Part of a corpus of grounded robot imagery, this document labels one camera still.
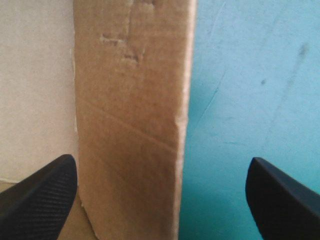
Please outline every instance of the black textured grip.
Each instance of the black textured grip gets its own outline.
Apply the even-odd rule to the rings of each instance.
[[[320,196],[266,160],[255,157],[246,199],[265,240],[320,240]]]
[[[77,191],[71,155],[62,155],[0,194],[0,240],[56,240]]]

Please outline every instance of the beige wall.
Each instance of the beige wall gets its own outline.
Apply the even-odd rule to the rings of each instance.
[[[77,157],[72,0],[0,1],[0,179]]]

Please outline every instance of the cardboard piece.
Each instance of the cardboard piece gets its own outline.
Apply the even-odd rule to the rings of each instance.
[[[100,240],[178,238],[195,0],[75,0],[79,193]]]
[[[78,158],[72,0],[0,1],[0,179]]]
[[[0,193],[13,185],[13,183],[0,181]],[[78,194],[75,196],[74,204],[58,240],[97,240]]]

